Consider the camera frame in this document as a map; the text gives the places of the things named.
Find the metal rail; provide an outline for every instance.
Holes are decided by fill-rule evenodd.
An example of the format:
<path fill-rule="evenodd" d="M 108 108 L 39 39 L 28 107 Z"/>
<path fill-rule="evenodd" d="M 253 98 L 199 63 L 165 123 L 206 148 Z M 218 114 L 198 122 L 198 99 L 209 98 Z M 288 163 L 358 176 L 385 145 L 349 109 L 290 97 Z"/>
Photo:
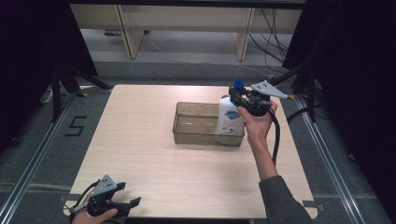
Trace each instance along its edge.
<path fill-rule="evenodd" d="M 76 96 L 77 96 L 76 92 L 69 93 L 66 96 L 64 102 L 64 109 L 62 113 L 49 126 L 49 129 L 47 130 L 46 134 L 41 140 L 40 145 L 35 151 L 35 154 L 33 155 L 32 159 L 30 159 L 29 164 L 25 168 L 23 174 L 21 175 L 14 189 L 8 195 L 6 202 L 2 205 L 0 209 L 0 221 L 2 224 L 9 223 L 9 221 L 12 219 L 15 211 L 17 210 L 19 204 L 21 203 L 23 195 L 25 194 L 26 190 L 29 188 L 29 184 L 31 183 L 41 162 L 46 156 L 50 144 L 52 143 L 52 140 L 56 132 L 58 131 L 60 124 L 64 120 L 64 115 L 66 114 L 68 107 L 71 105 L 71 103 L 76 98 Z"/>
<path fill-rule="evenodd" d="M 306 108 L 305 101 L 301 95 L 296 95 L 296 102 L 299 109 Z M 351 223 L 366 223 L 361 210 L 358 207 L 358 204 L 353 198 L 351 191 L 347 187 L 347 183 L 345 182 L 337 165 L 335 164 L 334 159 L 332 158 L 332 153 L 327 148 L 326 143 L 324 142 L 318 130 L 317 124 L 311 121 L 311 118 L 309 118 L 306 112 L 303 113 L 303 118 L 312 138 L 314 139 L 318 153 L 323 160 L 330 178 L 332 179 L 332 183 L 337 190 L 337 193 L 346 209 Z"/>

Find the blue bottle cap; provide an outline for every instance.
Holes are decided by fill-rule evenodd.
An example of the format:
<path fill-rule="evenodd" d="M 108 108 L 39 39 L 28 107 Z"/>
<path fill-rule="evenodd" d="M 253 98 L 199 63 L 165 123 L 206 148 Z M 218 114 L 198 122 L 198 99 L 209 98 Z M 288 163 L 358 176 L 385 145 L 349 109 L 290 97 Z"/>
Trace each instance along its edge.
<path fill-rule="evenodd" d="M 242 90 L 244 89 L 245 84 L 242 81 L 242 79 L 240 77 L 238 77 L 235 82 L 233 83 L 233 89 L 237 92 L 242 92 Z"/>
<path fill-rule="evenodd" d="M 243 90 L 245 88 L 245 84 L 240 77 L 238 77 L 233 82 L 233 89 L 238 92 L 239 95 L 242 95 Z"/>

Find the black cable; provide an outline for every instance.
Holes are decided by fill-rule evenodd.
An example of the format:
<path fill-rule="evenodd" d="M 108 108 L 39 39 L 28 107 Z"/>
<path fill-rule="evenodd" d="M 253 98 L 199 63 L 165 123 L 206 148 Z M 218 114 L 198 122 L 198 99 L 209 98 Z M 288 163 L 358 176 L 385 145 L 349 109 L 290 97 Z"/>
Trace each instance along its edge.
<path fill-rule="evenodd" d="M 264 51 L 264 61 L 265 61 L 265 65 L 266 65 L 269 69 L 273 70 L 274 72 L 286 73 L 286 72 L 278 71 L 278 70 L 272 68 L 272 67 L 268 64 L 268 62 L 267 62 L 267 54 L 269 54 L 270 56 L 272 56 L 274 59 L 278 60 L 280 63 L 283 63 L 283 61 L 282 61 L 281 59 L 277 58 L 273 53 L 269 52 L 267 49 L 263 48 L 260 44 L 258 44 L 251 34 L 249 34 L 249 36 L 250 36 L 251 40 L 254 42 L 254 44 L 256 44 L 256 46 L 257 46 L 260 50 Z"/>
<path fill-rule="evenodd" d="M 74 219 L 74 217 L 76 216 L 76 213 L 74 212 L 74 209 L 81 203 L 81 200 L 85 197 L 85 195 L 87 194 L 87 192 L 88 192 L 90 189 L 96 187 L 96 186 L 99 184 L 99 182 L 100 182 L 100 180 L 98 180 L 98 181 L 96 181 L 96 182 L 90 184 L 90 186 L 87 187 L 87 188 L 84 190 L 84 192 L 79 196 L 79 198 L 78 198 L 76 204 L 75 204 L 74 206 L 72 206 L 72 207 L 69 208 L 69 212 L 70 212 L 70 223 L 73 222 L 73 219 Z"/>
<path fill-rule="evenodd" d="M 314 107 L 320 107 L 320 106 L 322 106 L 322 104 L 314 105 Z M 294 119 L 295 117 L 297 117 L 299 114 L 304 113 L 306 111 L 308 111 L 307 107 L 297 110 L 292 115 L 288 116 L 288 118 L 287 118 L 288 123 L 290 123 L 291 120 Z"/>
<path fill-rule="evenodd" d="M 274 36 L 274 39 L 276 40 L 277 43 L 277 47 L 279 49 L 282 49 L 280 46 L 282 46 L 283 48 L 285 48 L 285 50 L 288 50 L 288 47 L 286 47 L 284 44 L 282 44 L 279 39 L 277 38 L 277 33 L 276 33 L 276 10 L 273 9 L 273 25 L 271 26 L 270 22 L 267 19 L 267 16 L 265 16 L 264 10 L 262 9 L 262 15 L 265 18 L 265 21 L 267 22 L 268 28 L 270 29 L 271 33 L 270 33 L 270 38 L 267 41 L 270 41 L 271 36 Z"/>
<path fill-rule="evenodd" d="M 273 120 L 273 123 L 275 124 L 275 144 L 274 144 L 274 152 L 273 152 L 273 162 L 274 162 L 274 165 L 276 166 L 276 157 L 277 157 L 277 152 L 279 150 L 280 126 L 279 126 L 279 122 L 277 121 L 277 118 L 275 116 L 275 112 L 271 107 L 269 108 L 268 113 L 271 115 L 271 119 Z"/>
<path fill-rule="evenodd" d="M 263 34 L 261 34 L 261 35 L 262 35 L 262 38 L 263 38 L 266 42 L 269 42 L 270 45 L 272 45 L 274 48 L 282 49 L 282 47 L 277 46 L 277 45 L 271 43 Z"/>
<path fill-rule="evenodd" d="M 278 62 L 283 63 L 283 60 L 282 60 L 282 59 L 279 59 L 278 57 L 276 57 L 275 54 L 271 53 L 270 51 L 268 51 L 268 49 L 263 48 L 259 43 L 257 43 L 256 40 L 253 38 L 253 36 L 252 36 L 251 34 L 249 34 L 249 36 L 250 36 L 251 40 L 253 41 L 253 43 L 255 43 L 256 46 L 257 46 L 260 50 L 264 51 L 266 54 L 269 54 L 271 57 L 273 57 L 274 59 L 276 59 Z"/>

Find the human arm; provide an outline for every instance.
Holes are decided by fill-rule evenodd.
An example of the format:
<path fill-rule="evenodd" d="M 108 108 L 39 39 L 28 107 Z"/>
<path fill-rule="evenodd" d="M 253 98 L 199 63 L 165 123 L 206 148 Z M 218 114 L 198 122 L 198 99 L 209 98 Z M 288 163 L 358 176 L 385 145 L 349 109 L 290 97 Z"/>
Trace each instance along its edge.
<path fill-rule="evenodd" d="M 271 102 L 271 109 L 275 114 L 277 104 Z M 268 150 L 266 138 L 272 124 L 270 114 L 266 113 L 262 117 L 254 117 L 243 107 L 238 107 L 238 112 L 245 119 L 247 141 L 250 144 L 259 172 L 261 181 L 259 187 L 269 223 L 312 223 L 312 219 L 306 210 L 292 197 L 282 176 L 278 175 Z"/>

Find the gray floor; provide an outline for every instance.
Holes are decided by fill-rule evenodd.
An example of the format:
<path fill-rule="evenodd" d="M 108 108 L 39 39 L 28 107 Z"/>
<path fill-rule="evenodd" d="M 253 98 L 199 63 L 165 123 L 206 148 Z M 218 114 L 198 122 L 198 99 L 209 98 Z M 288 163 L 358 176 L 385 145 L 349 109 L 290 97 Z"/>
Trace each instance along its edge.
<path fill-rule="evenodd" d="M 121 37 L 104 36 L 100 30 L 81 32 L 100 78 L 109 84 L 229 85 L 236 76 L 245 76 L 248 81 L 257 82 L 270 74 L 282 74 L 276 72 L 277 70 L 285 71 L 279 68 L 280 62 L 265 57 L 251 40 L 248 43 L 246 59 L 238 62 L 231 34 L 151 31 L 143 39 L 137 57 L 131 61 L 126 56 Z M 263 46 L 266 45 L 261 35 L 256 34 L 254 38 Z M 287 46 L 291 35 L 280 35 L 279 39 Z M 269 50 L 281 57 L 277 48 L 270 46 Z M 222 73 L 223 79 L 218 79 L 217 73 Z M 84 80 L 79 80 L 79 83 L 91 85 Z M 291 83 L 292 78 L 278 87 L 283 92 L 290 93 Z M 108 91 L 98 90 L 91 91 L 86 97 L 73 98 L 29 188 L 18 208 L 13 211 L 10 223 L 68 222 L 68 217 L 63 214 L 64 197 L 73 185 L 109 94 Z M 282 105 L 287 116 L 299 109 L 295 101 L 282 101 Z M 346 157 L 347 147 L 326 110 L 317 108 L 315 112 L 318 130 L 365 223 L 390 223 L 359 166 Z M 51 125 L 51 113 L 50 102 L 38 107 L 18 136 L 21 139 L 20 145 L 8 148 L 0 157 L 1 202 L 6 201 L 40 146 L 41 139 Z M 68 133 L 77 131 L 69 128 L 76 116 L 85 117 L 75 123 L 84 126 L 84 131 L 79 137 L 68 137 Z M 359 223 L 348 215 L 318 146 L 308 131 L 304 116 L 293 119 L 290 129 L 318 206 L 319 213 L 314 222 Z"/>

